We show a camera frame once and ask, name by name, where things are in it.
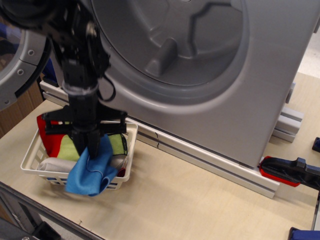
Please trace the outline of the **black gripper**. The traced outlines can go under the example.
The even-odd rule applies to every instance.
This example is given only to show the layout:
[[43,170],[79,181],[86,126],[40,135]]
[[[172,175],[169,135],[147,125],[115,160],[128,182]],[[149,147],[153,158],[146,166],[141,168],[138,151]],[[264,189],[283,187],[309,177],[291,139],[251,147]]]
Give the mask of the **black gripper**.
[[79,156],[87,147],[90,158],[94,159],[102,135],[127,132],[127,113],[101,104],[98,87],[72,87],[64,91],[69,105],[46,112],[41,118],[45,121],[46,134],[69,134]]

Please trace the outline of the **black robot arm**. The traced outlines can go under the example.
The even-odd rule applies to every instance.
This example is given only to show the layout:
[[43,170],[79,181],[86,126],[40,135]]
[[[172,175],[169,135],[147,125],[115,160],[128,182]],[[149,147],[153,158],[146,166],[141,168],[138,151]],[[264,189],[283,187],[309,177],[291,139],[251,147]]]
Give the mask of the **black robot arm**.
[[68,134],[79,154],[98,155],[101,137],[125,133],[127,113],[101,104],[99,79],[106,77],[105,52],[95,18],[79,0],[3,0],[0,14],[21,29],[47,38],[62,68],[69,104],[44,113],[49,135]]

